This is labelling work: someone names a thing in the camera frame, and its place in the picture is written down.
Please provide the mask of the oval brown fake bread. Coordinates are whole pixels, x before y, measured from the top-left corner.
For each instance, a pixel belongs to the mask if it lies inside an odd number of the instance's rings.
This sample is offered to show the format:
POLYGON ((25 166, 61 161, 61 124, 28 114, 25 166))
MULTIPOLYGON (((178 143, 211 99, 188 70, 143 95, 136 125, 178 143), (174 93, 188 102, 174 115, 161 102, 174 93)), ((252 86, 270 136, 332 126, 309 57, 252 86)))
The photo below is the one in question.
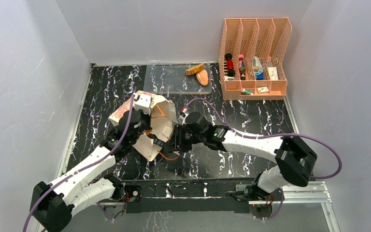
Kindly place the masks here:
POLYGON ((196 78, 202 86, 207 86, 209 84, 209 77, 206 70, 198 72, 196 74, 196 78))

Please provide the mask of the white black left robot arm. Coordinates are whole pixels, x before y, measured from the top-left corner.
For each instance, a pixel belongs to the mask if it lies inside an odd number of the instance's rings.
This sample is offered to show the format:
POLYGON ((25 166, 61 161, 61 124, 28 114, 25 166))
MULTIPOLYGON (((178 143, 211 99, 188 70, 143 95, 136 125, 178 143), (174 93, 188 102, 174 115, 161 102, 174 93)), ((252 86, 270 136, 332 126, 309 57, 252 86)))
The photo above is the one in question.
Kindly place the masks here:
POLYGON ((35 218, 48 232, 60 232, 80 211, 105 199, 122 200, 125 184, 113 175, 92 182, 102 172, 119 163, 132 150, 153 161, 174 138, 174 109, 143 110, 134 107, 121 113, 106 138, 74 168, 48 184, 34 189, 23 231, 35 218))

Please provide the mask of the yellow fake bread slice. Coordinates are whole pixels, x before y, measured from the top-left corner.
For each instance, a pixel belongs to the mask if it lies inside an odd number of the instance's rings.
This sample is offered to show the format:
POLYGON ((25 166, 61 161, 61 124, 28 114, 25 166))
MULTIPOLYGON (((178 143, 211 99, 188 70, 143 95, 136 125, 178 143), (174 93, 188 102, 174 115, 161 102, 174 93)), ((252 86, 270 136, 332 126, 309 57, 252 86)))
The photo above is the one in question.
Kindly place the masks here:
POLYGON ((186 71, 185 71, 185 74, 187 76, 189 75, 194 75, 194 74, 197 74, 201 71, 203 71, 205 69, 205 64, 204 63, 200 63, 198 65, 195 65, 195 66, 192 66, 190 68, 188 68, 186 71))

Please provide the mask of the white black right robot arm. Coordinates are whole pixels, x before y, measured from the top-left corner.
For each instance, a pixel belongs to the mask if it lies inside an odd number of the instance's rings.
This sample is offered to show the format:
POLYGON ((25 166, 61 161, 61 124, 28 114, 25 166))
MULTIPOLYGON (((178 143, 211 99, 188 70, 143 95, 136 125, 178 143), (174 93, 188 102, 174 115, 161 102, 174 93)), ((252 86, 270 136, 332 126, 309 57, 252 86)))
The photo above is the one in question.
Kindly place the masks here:
POLYGON ((237 187, 228 196, 240 202, 265 200, 286 185, 306 187, 317 160, 314 151, 296 134, 266 137, 215 125, 198 112, 182 114, 167 141, 147 130, 146 135, 163 152, 187 152, 193 145, 204 144, 211 150, 241 152, 272 161, 276 165, 257 175, 250 186, 237 187))

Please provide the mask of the clear plastic tray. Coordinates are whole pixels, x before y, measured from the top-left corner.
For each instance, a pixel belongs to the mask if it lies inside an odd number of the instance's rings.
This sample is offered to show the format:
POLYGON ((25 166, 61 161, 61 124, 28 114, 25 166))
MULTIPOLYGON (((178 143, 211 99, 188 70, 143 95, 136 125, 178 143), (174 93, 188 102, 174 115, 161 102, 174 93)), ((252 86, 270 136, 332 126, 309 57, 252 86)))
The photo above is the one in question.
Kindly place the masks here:
POLYGON ((143 91, 157 95, 200 94, 212 92, 212 83, 201 85, 195 75, 186 75, 186 70, 198 63, 154 63, 148 64, 143 91))

